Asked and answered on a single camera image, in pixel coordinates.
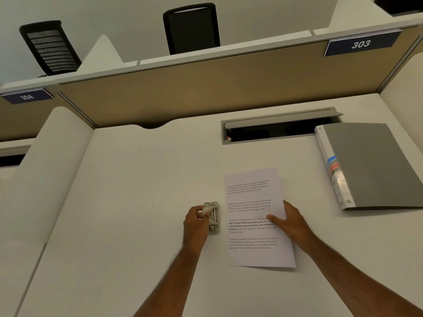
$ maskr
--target tan fabric panel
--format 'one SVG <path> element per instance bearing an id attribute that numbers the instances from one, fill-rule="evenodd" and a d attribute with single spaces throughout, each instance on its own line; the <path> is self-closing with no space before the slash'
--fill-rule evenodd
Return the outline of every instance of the tan fabric panel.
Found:
<path id="1" fill-rule="evenodd" d="M 0 97 L 0 141 L 36 137 L 50 112 L 58 106 L 68 108 L 92 127 L 92 124 L 60 95 L 48 88 L 46 90 L 55 98 L 31 103 L 10 104 Z"/>
<path id="2" fill-rule="evenodd" d="M 324 57 L 327 41 L 61 85 L 100 127 L 373 93 L 415 42 Z"/>
<path id="3" fill-rule="evenodd" d="M 392 77 L 389 79 L 389 81 L 385 84 L 382 91 L 386 88 L 386 86 L 392 81 L 392 79 L 395 78 L 395 76 L 398 74 L 398 72 L 401 71 L 401 69 L 410 61 L 411 58 L 413 58 L 417 53 L 423 52 L 423 39 L 420 40 L 419 44 L 416 45 L 414 50 L 410 53 L 410 55 L 405 59 L 405 61 L 401 64 L 401 66 L 396 70 L 396 72 L 392 75 Z"/>

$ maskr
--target hand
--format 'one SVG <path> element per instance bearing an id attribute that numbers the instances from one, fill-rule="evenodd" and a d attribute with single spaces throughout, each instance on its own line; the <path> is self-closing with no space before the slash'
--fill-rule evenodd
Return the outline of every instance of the hand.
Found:
<path id="1" fill-rule="evenodd" d="M 289 239 L 307 252 L 307 246 L 317 238 L 316 235 L 311 231 L 297 208 L 285 200 L 283 205 L 285 206 L 286 220 L 280 219 L 275 215 L 267 215 L 266 218 L 282 229 Z"/>
<path id="2" fill-rule="evenodd" d="M 192 207 L 188 211 L 184 221 L 184 241 L 182 248 L 193 251 L 197 256 L 200 256 L 204 243 L 209 236 L 210 212 L 208 211 L 204 215 L 197 212 L 202 209 L 203 206 Z"/>

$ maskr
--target gray binder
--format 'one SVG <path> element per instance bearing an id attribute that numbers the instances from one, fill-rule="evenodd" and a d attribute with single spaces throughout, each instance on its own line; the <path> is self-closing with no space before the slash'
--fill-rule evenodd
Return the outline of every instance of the gray binder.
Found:
<path id="1" fill-rule="evenodd" d="M 342 210 L 423 208 L 423 184 L 384 123 L 315 128 Z"/>

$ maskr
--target binder spine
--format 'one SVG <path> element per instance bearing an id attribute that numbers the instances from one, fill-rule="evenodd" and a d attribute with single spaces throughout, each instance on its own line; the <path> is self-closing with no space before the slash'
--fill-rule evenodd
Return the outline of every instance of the binder spine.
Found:
<path id="1" fill-rule="evenodd" d="M 335 189 L 339 206 L 342 210 L 355 208 L 356 205 L 354 199 L 352 198 L 345 176 L 341 170 L 341 166 L 333 151 L 332 145 L 330 144 L 330 140 L 327 137 L 325 126 L 317 126 L 314 130 L 314 133 L 316 135 L 323 159 L 325 160 L 329 178 L 331 179 L 332 186 Z"/>

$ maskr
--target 304 sign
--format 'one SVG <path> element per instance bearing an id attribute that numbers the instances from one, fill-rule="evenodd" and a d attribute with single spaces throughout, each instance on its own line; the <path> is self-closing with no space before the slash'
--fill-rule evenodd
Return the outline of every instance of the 304 sign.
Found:
<path id="1" fill-rule="evenodd" d="M 401 32 L 402 30 L 385 31 L 330 40 L 326 48 L 325 57 L 337 54 L 389 48 L 394 45 Z"/>
<path id="2" fill-rule="evenodd" d="M 1 95 L 1 97 L 11 104 L 20 104 L 25 102 L 33 102 L 40 100 L 49 100 L 54 97 L 45 89 L 34 89 L 27 91 L 20 91 Z"/>

